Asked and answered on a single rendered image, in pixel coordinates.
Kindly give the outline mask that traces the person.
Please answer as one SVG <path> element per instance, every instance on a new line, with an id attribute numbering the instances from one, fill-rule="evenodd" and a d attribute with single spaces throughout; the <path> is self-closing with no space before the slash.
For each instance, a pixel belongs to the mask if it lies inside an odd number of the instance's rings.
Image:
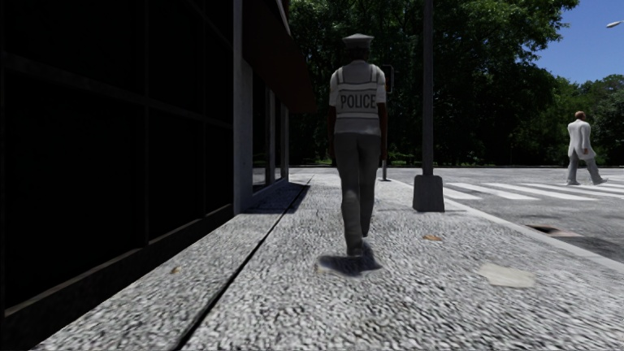
<path id="1" fill-rule="evenodd" d="M 608 179 L 600 175 L 596 164 L 596 153 L 591 146 L 591 125 L 586 121 L 584 111 L 576 111 L 575 121 L 569 123 L 567 130 L 570 137 L 568 148 L 569 165 L 567 168 L 567 185 L 579 185 L 577 169 L 580 161 L 585 162 L 592 185 L 604 184 Z"/>
<path id="2" fill-rule="evenodd" d="M 354 33 L 343 42 L 350 63 L 330 80 L 329 152 L 341 182 L 346 253 L 364 254 L 375 200 L 379 163 L 387 158 L 387 92 L 384 71 L 368 62 L 373 37 Z"/>

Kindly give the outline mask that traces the grey pole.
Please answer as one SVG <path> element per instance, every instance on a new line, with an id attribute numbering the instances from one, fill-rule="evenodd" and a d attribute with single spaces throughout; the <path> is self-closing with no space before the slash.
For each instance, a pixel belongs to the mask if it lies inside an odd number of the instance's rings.
<path id="1" fill-rule="evenodd" d="M 422 173 L 414 178 L 413 208 L 445 212 L 443 181 L 433 160 L 433 0 L 423 0 Z"/>

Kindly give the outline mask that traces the dark building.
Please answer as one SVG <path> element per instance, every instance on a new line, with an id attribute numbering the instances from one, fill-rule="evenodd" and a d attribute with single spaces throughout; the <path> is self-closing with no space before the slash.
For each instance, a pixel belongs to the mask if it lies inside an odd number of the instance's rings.
<path id="1" fill-rule="evenodd" d="M 280 189 L 315 109 L 288 0 L 0 0 L 0 350 Z"/>

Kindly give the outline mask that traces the trees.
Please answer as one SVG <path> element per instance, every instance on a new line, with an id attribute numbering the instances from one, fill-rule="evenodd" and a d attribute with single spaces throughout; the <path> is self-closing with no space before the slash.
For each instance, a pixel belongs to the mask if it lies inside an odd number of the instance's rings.
<path id="1" fill-rule="evenodd" d="M 579 2 L 433 0 L 435 165 L 564 165 L 567 124 L 584 111 L 598 162 L 624 166 L 624 69 L 579 83 L 540 64 Z M 348 61 L 342 38 L 364 33 L 373 37 L 373 63 L 395 71 L 389 161 L 419 165 L 424 0 L 290 0 L 289 10 L 318 105 L 290 120 L 292 163 L 327 159 L 329 80 Z"/>

